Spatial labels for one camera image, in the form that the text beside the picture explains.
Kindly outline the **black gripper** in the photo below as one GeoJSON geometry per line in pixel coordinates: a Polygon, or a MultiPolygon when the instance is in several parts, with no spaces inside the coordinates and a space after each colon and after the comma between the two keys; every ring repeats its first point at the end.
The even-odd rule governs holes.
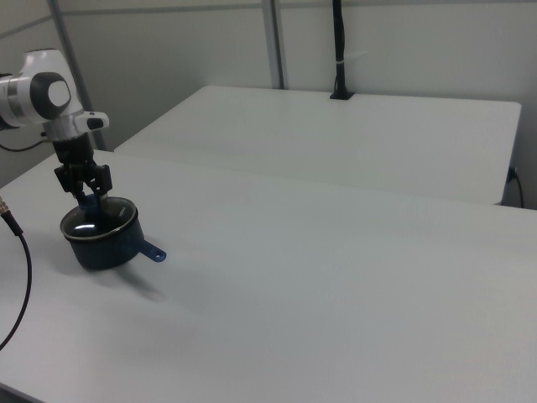
{"type": "Polygon", "coordinates": [[[82,201],[82,181],[69,165],[83,165],[83,182],[91,190],[97,202],[112,189],[112,176],[108,165],[97,165],[94,149],[88,133],[78,137],[52,142],[58,161],[62,164],[54,169],[62,189],[78,202],[82,201]]]}

